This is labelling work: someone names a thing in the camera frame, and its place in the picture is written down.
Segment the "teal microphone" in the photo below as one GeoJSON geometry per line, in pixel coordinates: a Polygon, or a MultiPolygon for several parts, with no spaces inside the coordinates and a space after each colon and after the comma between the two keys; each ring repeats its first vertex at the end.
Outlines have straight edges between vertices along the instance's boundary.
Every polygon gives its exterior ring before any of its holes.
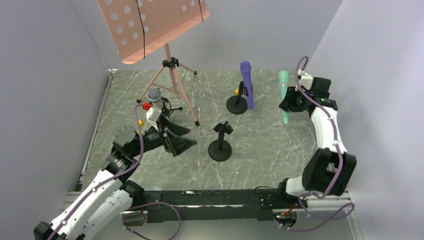
{"type": "MultiPolygon", "coordinates": [[[[278,73],[278,84],[279,84],[280,99],[281,99],[281,101],[283,101],[286,97],[287,90],[288,90],[288,87],[289,87],[289,74],[286,70],[281,70],[278,73]]],[[[289,113],[282,110],[281,115],[282,115],[283,123],[285,125],[288,125],[289,124],[289,113]]]]}

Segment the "glitter silver microphone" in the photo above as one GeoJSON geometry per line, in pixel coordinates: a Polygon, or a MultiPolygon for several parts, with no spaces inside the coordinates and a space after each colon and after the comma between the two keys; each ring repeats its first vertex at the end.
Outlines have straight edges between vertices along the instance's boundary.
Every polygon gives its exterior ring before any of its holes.
{"type": "Polygon", "coordinates": [[[147,91],[147,99],[156,108],[160,110],[164,109],[165,104],[163,101],[162,92],[158,87],[152,87],[147,91]]]}

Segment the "black round-base mic stand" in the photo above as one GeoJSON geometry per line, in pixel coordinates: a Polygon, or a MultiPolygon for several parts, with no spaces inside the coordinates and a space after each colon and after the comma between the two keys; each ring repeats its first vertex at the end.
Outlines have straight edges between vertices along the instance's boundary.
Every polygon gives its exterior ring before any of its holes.
{"type": "Polygon", "coordinates": [[[231,96],[226,101],[226,108],[232,114],[241,115],[241,114],[245,113],[248,109],[247,100],[243,97],[243,95],[244,95],[244,82],[243,81],[240,81],[237,89],[239,89],[238,96],[236,96],[235,94],[233,96],[231,96]]]}

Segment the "purple microphone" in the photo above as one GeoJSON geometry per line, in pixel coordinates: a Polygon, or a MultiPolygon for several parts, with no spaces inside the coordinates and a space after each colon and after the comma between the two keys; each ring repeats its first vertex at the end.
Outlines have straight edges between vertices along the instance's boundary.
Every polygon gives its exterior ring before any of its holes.
{"type": "Polygon", "coordinates": [[[240,73],[243,79],[244,95],[246,96],[247,108],[249,110],[254,109],[254,97],[253,97],[253,84],[252,84],[252,67],[249,61],[242,61],[240,63],[240,73]]]}

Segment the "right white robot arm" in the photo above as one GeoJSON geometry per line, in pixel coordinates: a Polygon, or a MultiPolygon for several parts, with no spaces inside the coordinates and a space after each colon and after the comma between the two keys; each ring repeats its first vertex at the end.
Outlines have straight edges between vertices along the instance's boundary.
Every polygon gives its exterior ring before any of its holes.
{"type": "Polygon", "coordinates": [[[286,181],[285,192],[290,196],[341,196],[357,165],[356,157],[343,144],[337,123],[338,106],[330,99],[330,86],[327,78],[299,76],[296,86],[287,89],[279,104],[285,112],[307,112],[317,142],[317,150],[302,175],[286,181]]]}

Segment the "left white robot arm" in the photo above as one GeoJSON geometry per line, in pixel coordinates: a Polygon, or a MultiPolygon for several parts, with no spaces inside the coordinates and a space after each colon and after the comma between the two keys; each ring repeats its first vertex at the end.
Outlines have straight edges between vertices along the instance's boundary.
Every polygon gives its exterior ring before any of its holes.
{"type": "Polygon", "coordinates": [[[33,230],[36,240],[91,240],[123,211],[145,204],[144,189],[129,178],[144,153],[164,147],[179,156],[197,141],[185,135],[190,129],[160,116],[155,125],[140,133],[123,126],[112,143],[111,154],[88,187],[60,215],[40,222],[33,230]]]}

